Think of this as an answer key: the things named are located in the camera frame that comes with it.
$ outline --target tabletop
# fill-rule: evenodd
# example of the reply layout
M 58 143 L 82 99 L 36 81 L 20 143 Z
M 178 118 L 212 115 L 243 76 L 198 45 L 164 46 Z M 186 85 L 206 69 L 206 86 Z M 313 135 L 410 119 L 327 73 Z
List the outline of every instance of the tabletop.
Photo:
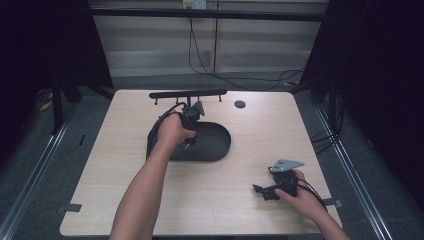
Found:
M 65 236 L 109 235 L 118 204 L 145 162 L 147 135 L 175 99 L 154 90 L 119 90 L 110 105 L 60 227 Z M 299 170 L 320 196 L 331 198 L 293 96 L 237 92 L 200 98 L 205 116 L 231 134 L 228 154 L 215 162 L 172 161 L 165 176 L 156 236 L 291 235 L 318 233 L 284 201 L 264 201 L 252 184 L 275 184 L 268 167 L 278 159 L 304 162 Z M 237 108 L 236 101 L 245 102 Z M 341 225 L 334 206 L 330 215 Z

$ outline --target black wire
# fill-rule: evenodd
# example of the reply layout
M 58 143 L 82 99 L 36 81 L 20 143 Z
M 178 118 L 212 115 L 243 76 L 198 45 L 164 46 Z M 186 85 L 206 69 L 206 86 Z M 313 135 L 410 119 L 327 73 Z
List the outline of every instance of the black wire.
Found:
M 152 129 L 149 132 L 149 135 L 147 136 L 146 160 L 150 156 L 150 152 L 152 151 L 153 134 L 158 131 L 160 124 L 163 122 L 163 120 L 165 118 L 167 118 L 171 114 L 171 111 L 174 110 L 176 107 L 178 107 L 180 105 L 184 105 L 184 107 L 187 107 L 187 104 L 185 102 L 180 102 L 180 103 L 175 104 L 173 107 L 168 109 L 168 111 L 166 111 L 164 114 L 162 114 L 162 116 L 160 116 L 159 119 L 153 125 Z
M 204 64 L 203 64 L 203 61 L 202 61 L 202 59 L 201 59 L 201 57 L 200 57 L 199 47 L 198 47 L 198 45 L 197 45 L 196 36 L 194 35 L 194 30 L 193 30 L 193 21 L 192 21 L 192 19 L 191 19 L 191 18 L 189 18 L 189 22 L 190 22 L 190 44 L 189 44 L 189 51 L 188 51 L 188 53 L 189 53 L 189 65 L 190 65 L 190 68 L 191 68 L 194 72 L 196 72 L 196 73 L 198 73 L 198 74 L 202 74 L 202 75 L 209 75 L 209 76 L 212 76 L 212 77 L 214 77 L 214 78 L 217 78 L 217 79 L 220 79 L 220 80 L 224 80 L 225 82 L 227 82 L 227 83 L 229 83 L 229 84 L 233 85 L 234 87 L 237 87 L 237 88 L 240 88 L 240 89 L 243 89 L 243 90 L 246 90 L 246 91 L 268 91 L 268 90 L 272 90 L 272 89 L 274 89 L 274 88 L 278 87 L 278 85 L 280 85 L 280 83 L 281 83 L 282 81 L 284 81 L 284 80 L 288 80 L 288 79 L 290 79 L 290 78 L 294 77 L 295 75 L 297 75 L 298 73 L 303 72 L 303 69 L 305 68 L 305 67 L 302 67 L 302 68 L 297 69 L 297 70 L 286 70 L 286 71 L 283 71 L 283 72 L 280 74 L 280 76 L 279 76 L 279 78 L 278 78 L 278 79 L 247 78 L 247 77 L 230 77 L 230 78 L 224 78 L 224 77 L 221 77 L 221 76 L 219 76 L 219 75 L 216 75 L 216 74 L 210 73 L 210 72 L 208 72 L 208 70 L 205 68 L 205 66 L 204 66 Z M 198 70 L 194 69 L 194 67 L 193 67 L 193 66 L 192 66 L 192 64 L 191 64 L 191 48 L 192 48 L 192 39 L 193 39 L 194 45 L 195 45 L 195 47 L 196 47 L 197 57 L 198 57 L 198 59 L 199 59 L 200 65 L 202 66 L 202 69 L 203 69 L 203 71 L 204 71 L 204 72 L 200 72 L 200 71 L 198 71 Z M 293 71 L 294 71 L 294 73 L 293 73 L 292 75 L 290 75 L 290 76 L 288 76 L 288 77 L 285 77 L 285 78 L 282 78 L 283 74 L 285 74 L 285 73 L 287 73 L 287 72 L 293 72 Z M 236 79 L 237 79 L 237 80 L 268 81 L 268 82 L 276 82 L 276 84 L 272 85 L 271 87 L 264 88 L 264 89 L 249 89 L 249 88 L 245 88 L 245 87 L 242 87 L 242 86 L 240 86 L 240 85 L 237 85 L 237 84 L 235 84 L 235 83 L 233 83 L 233 82 L 231 82 L 231 81 L 230 81 L 230 80 L 236 80 Z
M 330 140 L 329 143 L 321 144 L 317 147 L 314 147 L 316 155 L 318 155 L 318 154 L 322 153 L 323 151 L 325 151 L 326 149 L 328 149 L 340 137 L 342 127 L 343 127 L 343 122 L 344 122 L 344 103 L 341 99 L 340 93 L 337 93 L 337 95 L 336 95 L 336 104 L 337 104 L 337 108 L 338 108 L 337 109 L 338 115 L 337 115 L 337 118 L 336 118 L 336 129 L 334 130 L 334 133 L 325 137 L 325 138 L 316 139 L 316 140 L 311 141 L 312 143 L 316 143 L 316 142 L 321 142 L 321 141 L 324 141 L 324 140 Z

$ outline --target forearm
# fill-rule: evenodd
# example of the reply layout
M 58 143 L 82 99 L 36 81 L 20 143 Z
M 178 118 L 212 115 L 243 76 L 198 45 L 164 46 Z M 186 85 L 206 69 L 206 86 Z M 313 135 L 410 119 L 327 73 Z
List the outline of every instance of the forearm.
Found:
M 339 224 L 329 215 L 323 214 L 313 220 L 326 240 L 348 240 L 349 236 L 343 231 Z
M 174 147 L 162 142 L 156 144 L 119 204 L 110 239 L 151 239 L 168 159 Z

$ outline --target electrical outlet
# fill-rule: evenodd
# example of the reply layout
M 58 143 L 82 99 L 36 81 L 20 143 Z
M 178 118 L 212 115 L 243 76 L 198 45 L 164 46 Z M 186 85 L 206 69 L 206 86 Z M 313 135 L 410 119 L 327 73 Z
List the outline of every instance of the electrical outlet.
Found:
M 194 0 L 183 0 L 183 9 L 194 9 Z
M 194 9 L 206 10 L 206 0 L 194 0 Z

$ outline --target gray floor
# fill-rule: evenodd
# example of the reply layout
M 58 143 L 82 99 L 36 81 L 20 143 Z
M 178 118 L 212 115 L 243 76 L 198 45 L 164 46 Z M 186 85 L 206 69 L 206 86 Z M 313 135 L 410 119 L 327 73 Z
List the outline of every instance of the gray floor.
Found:
M 224 76 L 278 79 L 279 74 L 278 72 L 227 73 Z M 250 90 L 265 89 L 274 84 L 274 82 L 246 79 L 232 81 Z M 241 90 L 223 79 L 199 74 L 115 78 L 114 84 L 115 90 L 124 88 Z M 287 88 L 283 84 L 272 89 L 272 91 L 286 90 Z M 59 232 L 63 214 L 57 213 L 56 210 L 59 205 L 69 203 L 110 104 L 109 100 L 89 90 L 82 89 L 82 92 L 82 101 L 76 106 L 76 112 L 69 123 L 67 132 L 16 229 L 13 239 L 67 239 Z M 40 97 L 38 105 L 43 103 L 44 97 Z M 326 103 L 320 105 L 311 103 L 308 91 L 296 94 L 295 99 L 309 135 L 312 137 L 318 134 L 313 139 L 325 136 L 322 134 L 324 128 L 315 109 L 321 105 L 325 107 Z M 52 121 L 51 108 L 44 112 L 35 111 L 25 128 L 25 135 L 19 149 L 11 156 L 8 167 L 1 170 L 1 219 L 4 219 L 13 206 L 48 143 Z M 367 138 L 356 123 L 349 118 L 348 113 L 346 113 L 341 141 L 351 156 L 376 207 L 381 212 L 393 239 L 422 239 L 424 236 L 423 213 L 419 211 L 403 186 L 392 176 L 384 164 L 384 159 L 369 148 Z M 322 152 L 318 155 L 318 160 L 333 198 L 343 202 L 343 206 L 338 211 L 346 232 L 352 239 L 378 239 L 334 150 L 329 148 Z M 106 237 L 76 239 L 106 239 Z M 211 238 L 193 237 L 192 239 Z M 237 239 L 271 240 L 283 239 L 283 237 L 238 236 Z M 289 236 L 288 239 L 322 239 L 322 236 L 319 234 Z

